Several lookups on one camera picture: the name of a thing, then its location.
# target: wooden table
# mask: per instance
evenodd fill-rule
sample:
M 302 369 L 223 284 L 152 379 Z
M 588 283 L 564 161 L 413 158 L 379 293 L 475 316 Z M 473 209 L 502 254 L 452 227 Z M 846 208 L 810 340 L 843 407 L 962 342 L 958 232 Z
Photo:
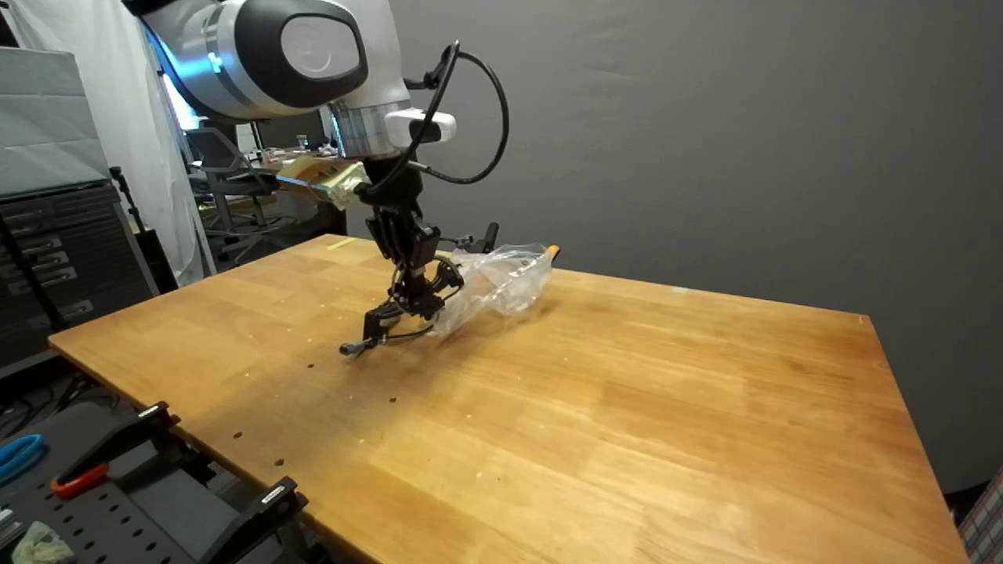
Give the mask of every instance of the wooden table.
M 384 283 L 316 237 L 49 342 L 375 561 L 964 561 L 867 316 L 554 272 L 338 356 Z

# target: clear plastic bag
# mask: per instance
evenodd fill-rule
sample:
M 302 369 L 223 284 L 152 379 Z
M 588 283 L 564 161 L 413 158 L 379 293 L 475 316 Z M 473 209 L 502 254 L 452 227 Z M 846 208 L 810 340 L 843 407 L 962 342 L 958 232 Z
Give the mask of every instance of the clear plastic bag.
M 491 254 L 455 254 L 462 287 L 446 301 L 428 337 L 452 337 L 481 311 L 502 316 L 526 313 L 544 279 L 552 276 L 552 252 L 544 244 L 495 249 Z

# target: gray wall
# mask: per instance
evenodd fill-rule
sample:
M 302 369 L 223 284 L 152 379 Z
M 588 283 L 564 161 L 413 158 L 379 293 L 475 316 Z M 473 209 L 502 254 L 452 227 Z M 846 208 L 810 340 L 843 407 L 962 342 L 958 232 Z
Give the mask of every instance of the gray wall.
M 448 232 L 498 221 L 564 268 L 875 316 L 942 488 L 1003 465 L 1001 0 L 395 0 L 420 75 L 462 37 L 512 87 L 481 188 L 428 182 Z M 459 71 L 475 170 L 495 101 Z

